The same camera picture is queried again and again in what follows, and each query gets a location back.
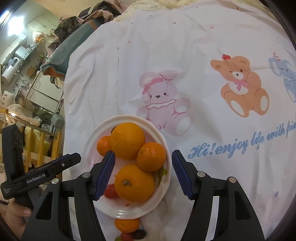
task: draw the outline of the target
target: metal screw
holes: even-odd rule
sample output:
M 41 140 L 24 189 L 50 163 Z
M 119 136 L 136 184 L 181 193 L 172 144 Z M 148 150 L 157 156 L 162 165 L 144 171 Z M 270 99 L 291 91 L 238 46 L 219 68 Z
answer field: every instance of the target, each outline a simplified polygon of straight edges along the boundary
M 59 182 L 58 178 L 52 179 L 52 184 L 57 184 Z
M 236 180 L 234 177 L 230 177 L 230 178 L 229 178 L 229 181 L 230 181 L 231 183 L 236 183 L 237 180 Z
M 205 173 L 204 173 L 204 172 L 198 172 L 197 175 L 198 175 L 199 177 L 204 177 L 204 176 L 205 176 Z
M 89 172 L 82 173 L 82 177 L 88 178 L 91 174 Z

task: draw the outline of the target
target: white bedsheet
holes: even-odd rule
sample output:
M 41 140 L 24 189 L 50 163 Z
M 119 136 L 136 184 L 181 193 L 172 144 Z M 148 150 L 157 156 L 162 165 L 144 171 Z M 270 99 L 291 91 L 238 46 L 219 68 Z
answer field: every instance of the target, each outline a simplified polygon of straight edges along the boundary
M 223 54 L 227 60 L 218 62 Z M 207 1 L 172 11 L 137 11 L 122 22 L 106 23 L 70 58 L 64 154 L 82 154 L 105 119 L 118 114 L 148 118 L 149 111 L 170 151 L 180 149 L 211 177 L 238 179 L 267 237 L 296 192 L 295 56 L 282 27 L 243 4 Z M 263 138 L 258 143 L 253 135 Z M 85 170 L 82 160 L 64 178 Z M 207 240 L 215 231 L 217 204 L 216 198 Z M 180 240 L 192 205 L 172 171 L 161 203 L 140 218 L 148 233 L 144 240 Z M 79 240 L 73 206 L 73 233 Z M 106 240 L 114 240 L 120 234 L 114 219 L 97 214 Z

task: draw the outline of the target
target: blue gripper pad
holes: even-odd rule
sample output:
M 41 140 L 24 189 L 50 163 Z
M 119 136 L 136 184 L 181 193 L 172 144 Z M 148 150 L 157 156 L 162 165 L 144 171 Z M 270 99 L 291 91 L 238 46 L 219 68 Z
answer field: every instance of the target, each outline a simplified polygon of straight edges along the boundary
M 172 164 L 184 195 L 190 200 L 195 200 L 198 194 L 195 166 L 191 162 L 185 161 L 180 150 L 173 151 Z
M 115 166 L 115 153 L 108 151 L 102 162 L 96 163 L 91 169 L 92 188 L 94 189 L 94 197 L 98 200 L 104 195 L 108 185 L 113 168 Z

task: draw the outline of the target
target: fruit stem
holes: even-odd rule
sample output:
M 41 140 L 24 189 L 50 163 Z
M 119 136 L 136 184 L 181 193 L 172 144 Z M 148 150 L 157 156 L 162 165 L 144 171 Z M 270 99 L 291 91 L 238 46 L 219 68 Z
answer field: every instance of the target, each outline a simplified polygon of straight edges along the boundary
M 130 186 L 131 187 L 131 182 L 129 181 L 129 180 L 123 180 L 122 181 L 122 184 L 124 185 L 124 186 Z

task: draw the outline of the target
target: brown teddy bear print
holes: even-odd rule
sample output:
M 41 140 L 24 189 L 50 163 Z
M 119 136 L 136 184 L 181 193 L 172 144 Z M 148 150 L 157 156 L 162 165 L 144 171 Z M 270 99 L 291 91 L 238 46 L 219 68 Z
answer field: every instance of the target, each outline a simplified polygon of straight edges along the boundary
M 212 60 L 211 66 L 228 81 L 221 89 L 223 99 L 241 117 L 248 117 L 250 110 L 264 115 L 269 107 L 269 97 L 261 88 L 259 75 L 250 70 L 250 61 L 229 55 L 223 55 L 222 59 Z

